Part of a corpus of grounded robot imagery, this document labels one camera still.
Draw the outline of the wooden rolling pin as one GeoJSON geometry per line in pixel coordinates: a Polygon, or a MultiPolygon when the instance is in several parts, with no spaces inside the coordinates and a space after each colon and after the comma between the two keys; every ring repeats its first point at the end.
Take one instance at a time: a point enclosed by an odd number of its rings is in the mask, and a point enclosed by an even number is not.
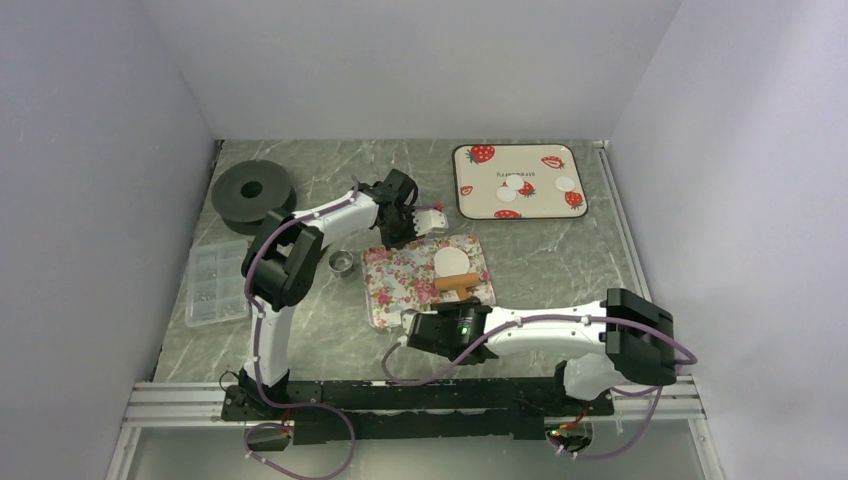
{"type": "Polygon", "coordinates": [[[470,299],[471,290],[480,283],[481,278],[476,272],[434,278],[434,286],[437,290],[453,291],[460,301],[470,299]]]}

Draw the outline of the floral print tray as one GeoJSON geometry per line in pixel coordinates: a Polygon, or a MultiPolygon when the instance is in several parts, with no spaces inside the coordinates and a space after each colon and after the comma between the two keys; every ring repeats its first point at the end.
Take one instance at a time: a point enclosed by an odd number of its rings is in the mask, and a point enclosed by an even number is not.
{"type": "Polygon", "coordinates": [[[481,283],[471,290],[471,297],[487,305],[496,302],[482,245],[473,234],[419,240],[400,250],[373,247],[362,254],[372,327],[379,330],[398,327],[400,313],[405,309],[427,310],[435,303],[459,301],[455,292],[441,292],[434,286],[433,257],[444,247],[456,247],[467,253],[470,272],[479,274],[481,283]]]}

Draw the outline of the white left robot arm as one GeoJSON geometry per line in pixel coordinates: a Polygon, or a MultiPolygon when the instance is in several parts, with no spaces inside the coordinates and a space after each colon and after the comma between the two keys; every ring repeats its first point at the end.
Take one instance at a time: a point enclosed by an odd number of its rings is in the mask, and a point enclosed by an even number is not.
{"type": "Polygon", "coordinates": [[[287,406],[287,347],[295,307],[309,293],[322,252],[361,230],[377,229],[385,249],[422,237],[415,226],[418,186],[392,169],[382,181],[356,182],[340,198],[310,210],[269,212],[242,264],[244,293],[254,310],[250,353],[238,373],[248,407],[264,420],[287,406]]]}

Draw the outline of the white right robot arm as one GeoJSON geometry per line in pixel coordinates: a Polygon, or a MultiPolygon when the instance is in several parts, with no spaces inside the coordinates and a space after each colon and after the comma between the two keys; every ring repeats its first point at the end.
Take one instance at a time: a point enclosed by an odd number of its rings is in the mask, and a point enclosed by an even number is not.
{"type": "Polygon", "coordinates": [[[403,313],[401,326],[400,345],[446,358],[453,367],[524,352],[563,354],[560,381],[550,392],[564,415],[626,381],[665,387],[677,379],[672,314],[623,288],[559,309],[512,309],[475,299],[436,304],[403,313]]]}

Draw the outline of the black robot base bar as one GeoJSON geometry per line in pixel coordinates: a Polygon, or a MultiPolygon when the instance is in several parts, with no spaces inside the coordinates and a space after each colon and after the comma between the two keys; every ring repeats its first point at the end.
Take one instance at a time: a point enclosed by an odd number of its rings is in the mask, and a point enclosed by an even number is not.
{"type": "Polygon", "coordinates": [[[442,380],[406,387],[377,381],[291,381],[284,400],[274,403],[238,385],[225,390],[225,422],[289,420],[297,445],[329,441],[509,436],[541,440],[546,428],[571,417],[610,416],[611,394],[593,400],[566,395],[554,377],[442,380]]]}

